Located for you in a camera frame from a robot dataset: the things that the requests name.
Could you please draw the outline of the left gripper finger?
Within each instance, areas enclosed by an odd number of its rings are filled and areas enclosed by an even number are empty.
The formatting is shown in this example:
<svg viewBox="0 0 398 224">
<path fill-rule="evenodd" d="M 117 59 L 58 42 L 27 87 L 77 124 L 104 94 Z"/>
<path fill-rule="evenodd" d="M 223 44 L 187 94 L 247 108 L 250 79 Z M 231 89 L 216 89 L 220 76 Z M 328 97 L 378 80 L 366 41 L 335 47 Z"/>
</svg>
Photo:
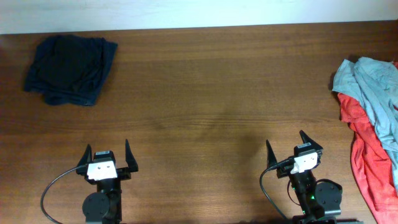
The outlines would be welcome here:
<svg viewBox="0 0 398 224">
<path fill-rule="evenodd" d="M 77 166 L 78 167 L 86 166 L 91 162 L 92 162 L 92 150 L 90 144 L 88 144 Z"/>
<path fill-rule="evenodd" d="M 138 167 L 138 164 L 132 154 L 131 147 L 129 145 L 129 141 L 127 139 L 125 140 L 125 158 L 126 158 L 126 163 L 127 163 L 129 171 L 130 172 L 138 172 L 139 167 Z"/>
</svg>

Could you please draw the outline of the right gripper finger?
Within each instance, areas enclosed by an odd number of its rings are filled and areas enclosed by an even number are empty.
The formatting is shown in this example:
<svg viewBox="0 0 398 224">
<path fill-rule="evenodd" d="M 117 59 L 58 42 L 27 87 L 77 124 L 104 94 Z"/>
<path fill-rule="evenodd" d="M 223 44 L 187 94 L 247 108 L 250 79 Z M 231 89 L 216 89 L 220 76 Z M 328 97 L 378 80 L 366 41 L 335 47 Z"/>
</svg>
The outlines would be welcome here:
<svg viewBox="0 0 398 224">
<path fill-rule="evenodd" d="M 303 147 L 306 150 L 315 150 L 315 151 L 322 151 L 323 148 L 317 142 L 315 142 L 312 138 L 310 138 L 303 130 L 299 131 L 300 137 L 303 141 Z"/>
<path fill-rule="evenodd" d="M 277 159 L 275 157 L 274 151 L 269 140 L 266 140 L 266 148 L 267 148 L 267 169 L 272 170 L 277 165 Z"/>
</svg>

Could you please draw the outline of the light blue t-shirt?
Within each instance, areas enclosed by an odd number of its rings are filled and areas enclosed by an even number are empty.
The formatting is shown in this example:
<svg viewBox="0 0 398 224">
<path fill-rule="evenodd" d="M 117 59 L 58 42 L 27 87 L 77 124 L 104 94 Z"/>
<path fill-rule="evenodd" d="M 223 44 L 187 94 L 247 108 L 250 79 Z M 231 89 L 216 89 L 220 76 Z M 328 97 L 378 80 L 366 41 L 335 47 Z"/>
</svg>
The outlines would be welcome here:
<svg viewBox="0 0 398 224">
<path fill-rule="evenodd" d="M 348 95 L 365 110 L 374 132 L 392 162 L 397 187 L 397 68 L 392 62 L 361 57 L 343 60 L 333 78 L 334 92 Z"/>
</svg>

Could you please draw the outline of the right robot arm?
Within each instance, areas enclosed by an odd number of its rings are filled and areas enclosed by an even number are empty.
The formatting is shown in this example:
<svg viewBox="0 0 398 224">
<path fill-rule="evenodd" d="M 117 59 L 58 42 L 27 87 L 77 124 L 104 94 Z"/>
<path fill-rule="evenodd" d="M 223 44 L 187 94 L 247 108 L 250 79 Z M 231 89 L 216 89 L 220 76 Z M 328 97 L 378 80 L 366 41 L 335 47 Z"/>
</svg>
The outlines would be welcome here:
<svg viewBox="0 0 398 224">
<path fill-rule="evenodd" d="M 278 161 L 269 141 L 266 141 L 267 167 L 261 173 L 259 185 L 277 212 L 289 223 L 295 224 L 344 224 L 359 223 L 359 220 L 339 220 L 343 188 L 330 179 L 316 179 L 312 170 L 321 163 L 323 148 L 304 131 L 299 132 L 302 143 L 294 147 L 294 154 Z M 301 215 L 288 219 L 273 202 L 263 186 L 263 177 L 275 170 L 279 179 L 288 177 L 288 188 L 292 188 L 302 209 Z"/>
</svg>

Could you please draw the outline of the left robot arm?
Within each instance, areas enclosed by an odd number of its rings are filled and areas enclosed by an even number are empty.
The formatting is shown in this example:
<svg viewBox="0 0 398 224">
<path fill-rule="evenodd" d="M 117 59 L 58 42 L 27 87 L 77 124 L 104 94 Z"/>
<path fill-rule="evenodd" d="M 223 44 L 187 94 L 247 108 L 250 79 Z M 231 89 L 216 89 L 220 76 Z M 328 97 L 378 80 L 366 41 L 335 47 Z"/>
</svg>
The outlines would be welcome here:
<svg viewBox="0 0 398 224">
<path fill-rule="evenodd" d="M 127 166 L 117 168 L 113 151 L 93 154 L 91 146 L 87 145 L 76 170 L 89 184 L 96 186 L 96 192 L 87 196 L 82 205 L 86 223 L 121 223 L 121 182 L 131 179 L 131 174 L 139 170 L 129 141 L 125 141 L 125 160 Z"/>
</svg>

